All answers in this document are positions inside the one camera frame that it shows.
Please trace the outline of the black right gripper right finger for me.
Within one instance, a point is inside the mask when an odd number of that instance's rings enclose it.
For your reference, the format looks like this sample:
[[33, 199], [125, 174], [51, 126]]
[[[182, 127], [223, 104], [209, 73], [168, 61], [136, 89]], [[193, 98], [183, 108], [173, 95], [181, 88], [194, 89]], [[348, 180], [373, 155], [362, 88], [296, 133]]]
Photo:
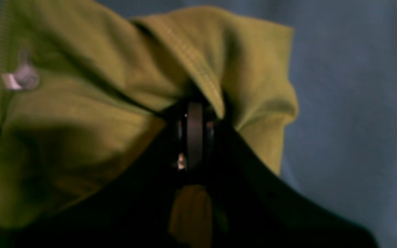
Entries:
[[227, 120], [195, 104], [195, 175], [212, 199], [214, 248], [376, 248], [363, 227], [301, 196]]

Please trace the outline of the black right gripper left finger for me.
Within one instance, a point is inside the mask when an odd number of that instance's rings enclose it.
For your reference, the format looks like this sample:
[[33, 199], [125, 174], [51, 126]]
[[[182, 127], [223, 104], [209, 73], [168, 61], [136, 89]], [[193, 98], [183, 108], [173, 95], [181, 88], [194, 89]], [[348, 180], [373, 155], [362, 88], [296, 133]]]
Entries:
[[0, 228], [0, 248], [178, 248], [167, 232], [187, 103], [164, 112], [167, 126], [103, 189], [22, 228]]

